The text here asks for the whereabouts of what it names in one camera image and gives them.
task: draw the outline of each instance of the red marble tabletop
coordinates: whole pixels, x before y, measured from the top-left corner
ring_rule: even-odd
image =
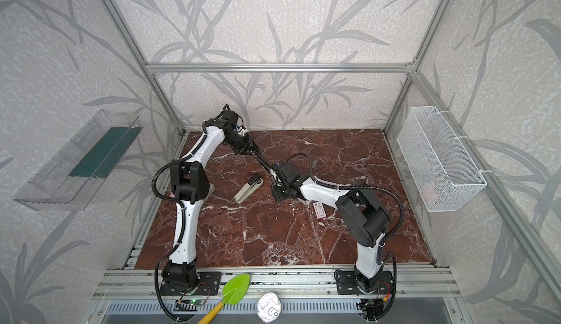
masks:
[[[314,174],[319,178],[343,184],[362,179],[396,192],[404,201],[405,221],[388,240],[384,252],[393,251],[398,262],[431,261],[379,129],[252,131],[251,135],[271,164],[292,153],[305,152],[312,157]],[[189,134],[184,153],[199,136],[200,133]],[[307,172],[305,157],[292,161],[302,173]],[[251,155],[234,155],[229,146],[220,145],[206,172],[216,190],[199,216],[198,267],[355,263],[356,242],[339,213],[325,206],[327,218],[318,220],[311,202],[275,202],[268,174]],[[238,205],[234,195],[256,172],[265,180],[263,185]],[[378,197],[392,214],[391,227],[397,221],[398,207],[389,196],[380,193]],[[173,202],[162,202],[136,268],[154,268],[156,260],[171,249],[175,212]]]

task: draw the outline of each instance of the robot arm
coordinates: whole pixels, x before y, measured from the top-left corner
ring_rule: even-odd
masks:
[[[387,235],[390,215],[372,190],[336,186],[310,175],[301,175],[288,161],[270,165],[259,153],[259,148],[249,136],[249,131],[237,125],[239,116],[227,105],[221,114],[203,123],[204,133],[197,143],[177,164],[171,165],[172,193],[177,203],[177,223],[174,242],[176,248],[162,272],[164,282],[185,292],[199,284],[196,273],[195,239],[199,212],[214,191],[205,173],[205,166],[220,143],[232,147],[235,153],[253,155],[269,172],[273,182],[272,193],[277,202],[287,198],[319,201],[339,210],[346,228],[358,243],[355,275],[363,292],[375,287],[383,264],[384,236]],[[185,208],[185,221],[182,214]],[[184,229],[183,239],[179,240]]]

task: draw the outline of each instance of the wallpaper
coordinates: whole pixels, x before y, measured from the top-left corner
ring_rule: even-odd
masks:
[[[458,211],[427,212],[396,139],[408,109],[429,105],[413,84],[388,140],[431,254],[452,269],[474,323],[561,322],[561,308],[484,190]]]
[[[97,0],[0,0],[0,68],[0,322],[76,323],[124,262],[179,136]],[[144,129],[88,207],[13,201],[100,109]]]
[[[116,0],[149,62],[403,63],[439,0]]]
[[[225,103],[250,129],[383,128],[404,78],[402,73],[158,75],[183,125],[196,130]]]
[[[421,66],[561,261],[561,0],[456,0]]]
[[[150,62],[404,63],[439,0],[116,0]],[[382,128],[404,75],[160,74],[186,128],[229,103],[266,129]]]

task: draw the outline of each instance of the yellow trowel handle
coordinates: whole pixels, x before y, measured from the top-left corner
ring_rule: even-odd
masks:
[[[214,318],[214,316],[220,312],[220,310],[224,307],[224,303],[220,301],[216,307],[212,309],[212,311],[208,312],[206,316],[204,316],[201,320],[199,320],[199,324],[208,324]]]

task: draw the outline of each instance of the black mounting plate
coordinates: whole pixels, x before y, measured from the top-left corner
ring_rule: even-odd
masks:
[[[337,284],[337,293],[340,295],[365,295],[364,292],[362,292],[359,289],[359,286],[356,284],[356,275],[354,274],[354,271],[342,271],[342,270],[336,270],[334,273],[335,276],[335,283]],[[378,283],[376,284],[376,289],[374,290],[374,292],[372,292],[371,294],[368,295],[387,295],[388,294],[388,286],[386,286],[385,284],[382,283],[382,281],[385,281],[388,284],[391,284],[392,282],[392,273],[390,271],[382,271],[382,274],[380,275],[380,279],[378,280]]]
[[[222,273],[220,272],[198,272],[200,276],[200,282],[208,285],[199,285],[195,292],[190,295],[203,295],[203,296],[216,296],[218,295],[218,288],[220,287],[220,277]],[[181,296],[181,293],[177,291],[173,284],[164,283],[160,286],[160,294],[162,296]]]

